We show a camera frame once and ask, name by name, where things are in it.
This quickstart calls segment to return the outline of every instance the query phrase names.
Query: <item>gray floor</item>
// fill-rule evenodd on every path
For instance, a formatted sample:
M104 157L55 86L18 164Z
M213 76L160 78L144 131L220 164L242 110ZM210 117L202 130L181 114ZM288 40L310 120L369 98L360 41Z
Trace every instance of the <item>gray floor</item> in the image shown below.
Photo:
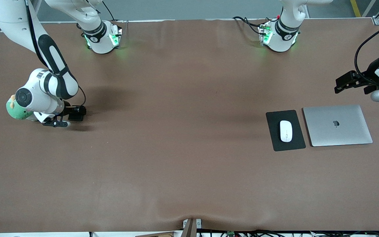
M281 11L278 0L104 0L114 18L119 20L156 19L206 19L232 18L240 15L247 18L274 17ZM357 0L360 12L364 12L370 0ZM105 7L96 8L102 19L110 19ZM329 5L308 6L311 18L355 17L350 0L334 0ZM368 16L379 11L379 0ZM38 12L41 21L72 21L64 13L50 8L43 0Z

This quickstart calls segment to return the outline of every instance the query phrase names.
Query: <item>brown tabletop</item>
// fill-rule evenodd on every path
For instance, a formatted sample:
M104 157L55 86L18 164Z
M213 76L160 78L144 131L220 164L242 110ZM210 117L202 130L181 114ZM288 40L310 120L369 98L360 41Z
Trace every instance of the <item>brown tabletop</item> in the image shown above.
M5 103L36 55L0 34L0 232L204 228L379 230L379 103L334 93L371 19L305 20L286 53L241 21L122 24L122 49L89 51L45 25L87 95L71 128L14 120ZM379 57L379 35L359 55ZM77 95L70 101L81 102ZM301 108L360 104L373 144L311 147ZM307 148L275 152L265 114L295 109Z

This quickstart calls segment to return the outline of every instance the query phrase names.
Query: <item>silver laptop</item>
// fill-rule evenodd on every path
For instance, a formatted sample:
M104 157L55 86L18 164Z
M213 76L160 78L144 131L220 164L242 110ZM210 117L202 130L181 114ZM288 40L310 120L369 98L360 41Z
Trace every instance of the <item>silver laptop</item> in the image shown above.
M312 146L371 144L359 105L305 107Z

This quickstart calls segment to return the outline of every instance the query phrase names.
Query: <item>yellow floor tape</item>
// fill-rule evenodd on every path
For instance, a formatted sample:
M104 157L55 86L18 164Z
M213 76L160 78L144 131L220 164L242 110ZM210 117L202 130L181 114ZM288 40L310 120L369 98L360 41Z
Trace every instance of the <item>yellow floor tape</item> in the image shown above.
M361 17L361 13L359 12L359 8L356 3L356 0L350 0L350 3L352 4L352 8L353 8L353 12L355 13L355 16Z

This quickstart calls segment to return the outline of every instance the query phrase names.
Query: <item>black mouse pad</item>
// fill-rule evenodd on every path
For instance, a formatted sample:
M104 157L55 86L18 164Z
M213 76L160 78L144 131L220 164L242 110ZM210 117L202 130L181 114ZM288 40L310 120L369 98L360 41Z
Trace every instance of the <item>black mouse pad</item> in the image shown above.
M266 113L269 125L271 141L274 151L304 149L305 141L299 125L298 115L295 110ZM280 140L280 121L286 120L292 123L292 141L284 143Z

